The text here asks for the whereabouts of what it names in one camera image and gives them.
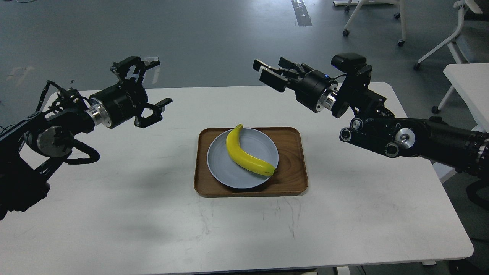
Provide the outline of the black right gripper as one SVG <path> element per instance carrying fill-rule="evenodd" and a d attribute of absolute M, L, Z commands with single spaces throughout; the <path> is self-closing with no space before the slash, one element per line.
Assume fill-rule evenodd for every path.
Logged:
<path fill-rule="evenodd" d="M 311 111 L 332 110 L 337 102 L 337 80 L 307 64 L 294 63 L 284 57 L 280 57 L 278 65 L 275 68 L 255 59 L 252 68 L 258 71 L 262 83 L 278 92 L 295 85 L 296 100 Z"/>

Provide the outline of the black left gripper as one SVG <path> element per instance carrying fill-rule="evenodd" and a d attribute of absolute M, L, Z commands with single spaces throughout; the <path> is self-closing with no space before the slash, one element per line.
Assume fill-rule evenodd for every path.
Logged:
<path fill-rule="evenodd" d="M 142 86 L 146 71 L 159 65 L 158 57 L 142 60 L 138 56 L 130 56 L 112 63 L 110 71 L 118 78 L 118 82 L 89 97 L 90 103 L 100 104 L 105 109 L 108 115 L 102 122 L 105 127 L 115 128 L 133 117 L 134 126 L 139 128 L 146 128 L 163 120 L 162 113 L 173 99 L 166 98 L 156 104 L 150 104 Z M 123 84 L 128 81 L 126 77 L 132 69 L 133 74 L 137 76 L 135 84 Z M 150 116 L 142 116 L 145 109 L 152 111 Z"/>

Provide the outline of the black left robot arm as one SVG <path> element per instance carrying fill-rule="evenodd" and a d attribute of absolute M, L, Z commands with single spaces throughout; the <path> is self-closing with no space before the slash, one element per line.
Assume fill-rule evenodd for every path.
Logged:
<path fill-rule="evenodd" d="M 25 212 L 47 197 L 48 180 L 62 164 L 100 160 L 100 153 L 78 140 L 78 134 L 88 134 L 98 125 L 113 129 L 130 119 L 139 128 L 162 121 L 172 99 L 151 104 L 143 86 L 146 71 L 159 65 L 157 57 L 131 56 L 115 62 L 110 70 L 117 83 L 89 97 L 47 80 L 36 110 L 1 132 L 1 218 Z"/>

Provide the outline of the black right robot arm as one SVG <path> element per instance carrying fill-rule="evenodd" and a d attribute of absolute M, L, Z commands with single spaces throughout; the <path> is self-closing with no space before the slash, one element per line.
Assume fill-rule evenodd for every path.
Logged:
<path fill-rule="evenodd" d="M 292 89 L 296 100 L 315 113 L 326 108 L 339 118 L 350 108 L 354 117 L 340 131 L 343 142 L 388 158 L 422 157 L 476 176 L 478 181 L 466 188 L 468 198 L 488 209 L 488 200 L 477 194 L 488 187 L 488 133 L 452 127 L 437 116 L 427 120 L 395 117 L 384 106 L 386 98 L 369 89 L 372 66 L 365 57 L 337 54 L 331 64 L 345 77 L 340 87 L 335 78 L 285 58 L 280 58 L 277 68 L 260 60 L 252 68 L 262 83 L 278 92 Z"/>

